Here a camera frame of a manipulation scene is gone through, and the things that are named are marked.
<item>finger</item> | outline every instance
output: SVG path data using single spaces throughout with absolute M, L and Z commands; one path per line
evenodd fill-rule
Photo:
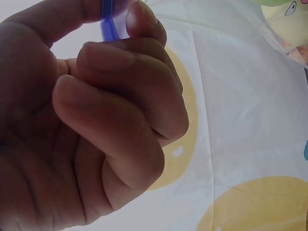
M 149 37 L 156 39 L 163 46 L 167 34 L 162 24 L 156 19 L 153 11 L 142 1 L 133 3 L 127 14 L 126 28 L 131 38 Z
M 77 66 L 83 81 L 141 108 L 162 145 L 186 133 L 184 100 L 172 72 L 163 62 L 105 43 L 87 43 L 78 56 Z
M 183 92 L 183 86 L 180 77 L 174 67 L 174 64 L 167 52 L 165 51 L 165 48 L 157 40 L 153 38 L 129 38 L 115 42 L 108 42 L 107 44 L 126 51 L 145 54 L 162 61 L 169 67 L 173 74 L 173 77 L 178 83 L 180 91 Z
M 64 123 L 105 153 L 102 181 L 113 210 L 139 196 L 161 175 L 163 151 L 141 110 L 129 101 L 62 76 L 53 92 L 53 106 Z
M 49 47 L 83 23 L 100 20 L 102 0 L 44 0 L 5 22 L 23 24 L 38 35 Z

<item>green object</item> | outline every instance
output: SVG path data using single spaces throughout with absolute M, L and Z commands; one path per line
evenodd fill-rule
M 252 2 L 261 6 L 281 6 L 292 0 L 251 0 Z

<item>clear plastic film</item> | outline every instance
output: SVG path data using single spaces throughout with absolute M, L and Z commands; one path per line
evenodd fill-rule
M 196 31 L 207 28 L 245 40 L 264 37 L 279 52 L 303 65 L 308 63 L 308 0 L 143 1 L 166 29 Z M 107 31 L 104 40 L 127 38 L 127 8 L 135 0 L 103 2 L 102 32 Z

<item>yellow circle pattern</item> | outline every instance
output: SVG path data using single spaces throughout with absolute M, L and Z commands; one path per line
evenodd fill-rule
M 308 182 L 265 177 L 231 188 L 207 210 L 198 231 L 306 231 Z

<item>blue object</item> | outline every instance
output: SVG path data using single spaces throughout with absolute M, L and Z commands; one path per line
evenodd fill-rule
M 101 31 L 104 41 L 116 41 L 128 37 L 126 14 L 133 0 L 103 0 Z
M 308 141 L 307 141 L 305 149 L 304 149 L 304 158 L 306 160 L 308 160 Z

